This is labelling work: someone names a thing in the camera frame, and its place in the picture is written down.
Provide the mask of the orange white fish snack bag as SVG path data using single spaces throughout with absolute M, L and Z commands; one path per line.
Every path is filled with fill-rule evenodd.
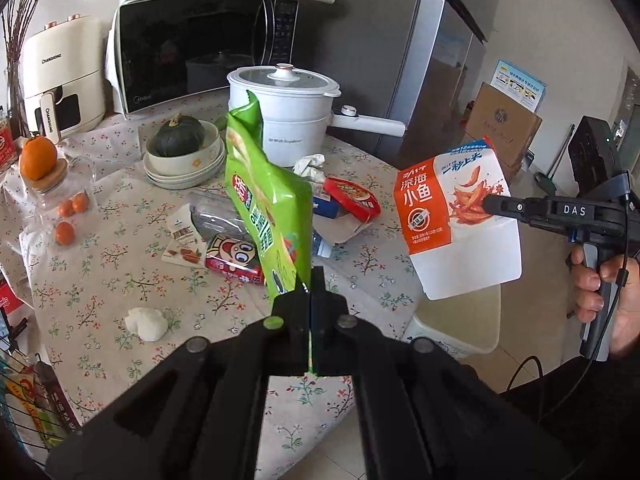
M 441 300 L 522 275 L 518 222 L 484 211 L 510 195 L 487 138 L 398 172 L 394 199 L 411 263 L 428 299 Z

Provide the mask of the red cartoon drink can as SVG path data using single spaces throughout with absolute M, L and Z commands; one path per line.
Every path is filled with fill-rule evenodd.
M 257 249 L 253 242 L 217 234 L 208 244 L 205 255 L 207 269 L 237 278 L 244 283 L 264 284 Z

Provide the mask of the blue white carton box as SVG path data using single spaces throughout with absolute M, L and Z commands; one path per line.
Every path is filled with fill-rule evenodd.
M 340 216 L 340 205 L 332 200 L 314 197 L 312 216 L 312 248 L 321 258 L 330 258 L 333 247 L 349 238 L 348 218 Z

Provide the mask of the green onion rings snack bag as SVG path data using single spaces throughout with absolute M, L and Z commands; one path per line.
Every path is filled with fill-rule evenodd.
M 264 125 L 257 96 L 227 114 L 224 184 L 256 245 L 269 297 L 310 285 L 312 192 L 262 150 Z

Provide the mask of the green broom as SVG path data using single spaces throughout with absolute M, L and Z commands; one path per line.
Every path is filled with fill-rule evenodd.
M 562 162 L 562 158 L 568 148 L 568 144 L 570 144 L 570 140 L 572 140 L 572 137 L 574 136 L 575 129 L 576 125 L 571 124 L 559 148 L 559 151 L 556 153 L 554 159 L 552 160 L 549 169 L 546 172 L 537 171 L 534 175 L 536 185 L 541 189 L 542 192 L 544 192 L 544 194 L 548 196 L 555 196 L 556 194 L 556 185 L 553 179 L 559 169 L 560 162 Z

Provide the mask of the upper cardboard box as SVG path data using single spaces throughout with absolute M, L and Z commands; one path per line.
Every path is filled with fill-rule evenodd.
M 510 168 L 519 167 L 533 142 L 542 119 L 489 84 L 477 93 L 465 133 L 474 140 L 491 140 L 498 159 Z

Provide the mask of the blue white leaflet box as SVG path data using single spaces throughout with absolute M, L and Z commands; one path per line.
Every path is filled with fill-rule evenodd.
M 538 110 L 547 89 L 544 82 L 505 60 L 497 62 L 490 85 L 532 113 Z

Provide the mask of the crumpled white tissue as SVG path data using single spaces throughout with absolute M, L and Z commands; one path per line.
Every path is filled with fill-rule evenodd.
M 322 154 L 304 156 L 295 163 L 293 172 L 309 182 L 323 184 L 326 180 L 326 174 L 322 170 L 325 162 L 326 158 Z

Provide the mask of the white stacked plates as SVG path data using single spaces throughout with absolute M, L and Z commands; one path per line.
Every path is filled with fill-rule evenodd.
M 154 174 L 148 166 L 148 160 L 145 158 L 145 155 L 143 156 L 142 165 L 145 175 L 152 184 L 159 186 L 160 188 L 164 188 L 165 190 L 180 191 L 186 190 L 187 188 L 194 188 L 194 186 L 203 184 L 212 177 L 215 177 L 216 174 L 219 174 L 220 170 L 224 166 L 225 157 L 226 152 L 224 151 L 213 165 L 210 165 L 203 170 L 192 172 L 192 174 L 185 174 L 180 177 L 166 177 L 161 176 L 160 174 Z

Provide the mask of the white ceramic bowl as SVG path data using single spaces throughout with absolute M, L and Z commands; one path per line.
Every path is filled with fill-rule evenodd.
M 206 120 L 201 120 L 200 124 L 205 131 L 204 142 L 202 147 L 194 153 L 163 157 L 152 150 L 149 142 L 145 158 L 148 160 L 148 166 L 154 174 L 166 177 L 180 177 L 203 170 L 216 162 L 224 152 L 224 144 L 219 130 L 212 122 L 206 122 Z

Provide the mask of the white electric cooking pot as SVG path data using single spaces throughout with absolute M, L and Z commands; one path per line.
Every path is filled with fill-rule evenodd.
M 401 138 L 398 120 L 360 114 L 356 107 L 334 108 L 342 95 L 333 79 L 291 64 L 240 67 L 228 74 L 229 107 L 258 99 L 262 112 L 262 150 L 270 162 L 290 168 L 299 159 L 321 152 L 330 127 Z

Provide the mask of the dark green pumpkin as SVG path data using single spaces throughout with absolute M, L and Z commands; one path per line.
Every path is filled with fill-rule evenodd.
M 177 157 L 197 152 L 204 143 L 205 129 L 194 117 L 177 114 L 152 137 L 151 151 L 160 157 Z

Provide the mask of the large orange fruit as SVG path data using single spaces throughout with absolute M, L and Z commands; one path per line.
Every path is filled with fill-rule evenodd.
M 20 157 L 23 178 L 38 181 L 50 174 L 58 162 L 56 146 L 45 136 L 34 136 L 26 141 Z

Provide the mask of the red labelled glass jar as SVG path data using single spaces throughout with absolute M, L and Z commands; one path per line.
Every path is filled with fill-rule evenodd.
M 0 171 L 6 171 L 17 161 L 17 152 L 8 116 L 0 106 Z

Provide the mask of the black microwave oven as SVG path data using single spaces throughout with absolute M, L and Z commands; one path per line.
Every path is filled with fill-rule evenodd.
M 122 0 L 108 32 L 114 109 L 131 115 L 292 58 L 296 0 Z

